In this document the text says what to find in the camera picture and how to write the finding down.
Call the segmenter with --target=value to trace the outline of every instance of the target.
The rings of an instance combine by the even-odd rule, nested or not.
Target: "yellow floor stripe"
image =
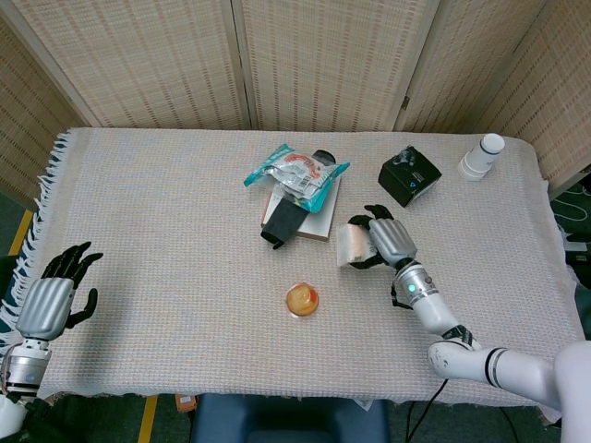
[[[154,415],[156,415],[157,401],[157,395],[152,395],[146,398],[144,416],[141,419],[141,427],[139,428],[138,443],[150,443],[151,427],[154,424]]]
[[[18,226],[15,239],[12,241],[12,246],[8,252],[10,256],[16,256],[20,252],[20,247],[22,246],[22,242],[25,240],[25,236],[27,235],[27,229],[29,229],[30,219],[32,219],[32,217],[33,213],[30,210],[25,210],[25,213],[22,215],[22,219],[20,219],[20,225]]]

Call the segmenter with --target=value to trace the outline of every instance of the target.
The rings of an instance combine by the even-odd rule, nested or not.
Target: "orange jelly cup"
[[[289,288],[285,302],[289,312],[297,317],[306,317],[318,307],[318,292],[307,283],[298,283]]]

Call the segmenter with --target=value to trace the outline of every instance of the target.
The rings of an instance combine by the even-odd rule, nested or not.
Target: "white bottle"
[[[477,181],[484,177],[492,163],[505,147],[505,140],[498,134],[486,134],[474,148],[465,154],[458,172],[469,181]]]

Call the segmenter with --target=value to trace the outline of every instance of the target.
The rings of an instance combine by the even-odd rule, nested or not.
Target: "black chair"
[[[192,443],[389,443],[386,401],[199,396]]]

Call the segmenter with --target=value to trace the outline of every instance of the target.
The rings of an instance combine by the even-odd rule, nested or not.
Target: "power cord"
[[[591,194],[589,194],[587,192],[587,190],[584,189],[584,188],[582,188],[581,192],[564,191],[564,194],[571,194],[571,195],[574,195],[574,196],[588,196],[588,197],[591,196]],[[587,220],[587,217],[588,217],[589,214],[587,213],[587,211],[585,209],[581,208],[580,206],[574,205],[573,203],[567,203],[566,201],[558,200],[557,198],[555,198],[552,201],[554,201],[556,203],[561,203],[562,205],[565,205],[565,206],[570,206],[571,208],[575,208],[576,210],[580,210],[583,213],[583,216],[580,217],[580,218],[578,218],[578,219],[574,219],[572,217],[567,217],[566,215],[562,215],[562,214],[557,214],[555,212],[554,215],[556,217],[561,217],[561,218],[563,218],[565,220],[569,220],[571,222],[578,222],[578,221],[579,222],[584,222],[585,220]]]
[[[504,408],[499,408],[499,411],[501,411],[501,413],[507,419],[507,422],[509,423],[509,427],[511,428],[511,432],[513,433],[513,439],[515,440],[515,443],[519,443],[519,437],[517,436],[517,431],[515,430],[515,426],[514,426],[513,422],[511,421],[511,418],[509,418],[507,411],[505,411]]]
[[[446,378],[445,380],[443,380],[443,383],[441,383],[440,388],[437,389],[437,392],[435,392],[435,395],[433,397],[431,397],[431,400],[428,401],[427,406],[425,407],[425,411],[423,411],[423,413],[419,417],[418,421],[416,422],[415,427],[413,427],[413,430],[410,431],[410,434],[409,434],[408,431],[410,430],[410,416],[413,413],[413,409],[415,408],[415,403],[416,402],[413,401],[410,404],[410,407],[408,408],[408,415],[406,416],[406,437],[404,439],[404,442],[405,443],[409,443],[410,440],[413,438],[413,436],[415,435],[416,430],[418,429],[418,427],[420,426],[420,424],[425,419],[425,416],[427,415],[429,408],[431,407],[431,405],[433,404],[433,402],[440,396],[441,392],[445,388],[445,385],[447,385],[447,382],[448,381],[450,381],[448,378]]]
[[[565,206],[570,206],[572,208],[575,208],[577,210],[580,210],[581,212],[583,212],[583,216],[579,217],[578,219],[574,219],[573,217],[567,217],[566,215],[562,215],[562,214],[558,214],[556,212],[554,212],[554,216],[555,217],[561,217],[565,220],[569,220],[571,222],[584,222],[585,220],[587,220],[587,217],[589,214],[587,214],[587,211],[584,210],[583,208],[581,208],[580,206],[574,205],[573,203],[567,203],[566,201],[562,201],[562,200],[558,200],[557,198],[555,198],[554,200],[552,200],[555,203],[561,203],[562,205]]]
[[[416,422],[416,425],[413,427],[412,431],[410,431],[410,418],[413,413],[413,410],[415,409],[416,401],[413,401],[412,403],[410,403],[410,407],[408,408],[408,414],[406,415],[406,433],[405,433],[405,437],[404,437],[404,443],[409,443],[410,440],[413,438],[416,430],[421,425],[421,423],[423,423],[423,420],[427,416],[429,408],[431,407],[433,402],[439,397],[439,395],[441,394],[441,392],[445,388],[445,385],[447,385],[448,381],[450,381],[450,380],[447,378],[445,380],[443,380],[443,383],[441,383],[440,388],[437,389],[437,392],[435,392],[435,395],[433,397],[431,397],[431,400],[428,401],[427,406],[425,407],[425,411],[423,411],[423,413],[419,417],[419,419]],[[515,440],[515,443],[520,443],[519,437],[517,436],[517,430],[515,429],[515,425],[513,424],[513,421],[511,420],[511,418],[509,417],[509,415],[507,414],[507,412],[505,411],[504,408],[499,408],[499,411],[501,411],[501,413],[503,414],[503,416],[507,420],[507,423],[509,424],[509,427],[511,428],[511,433],[513,434],[513,439]]]

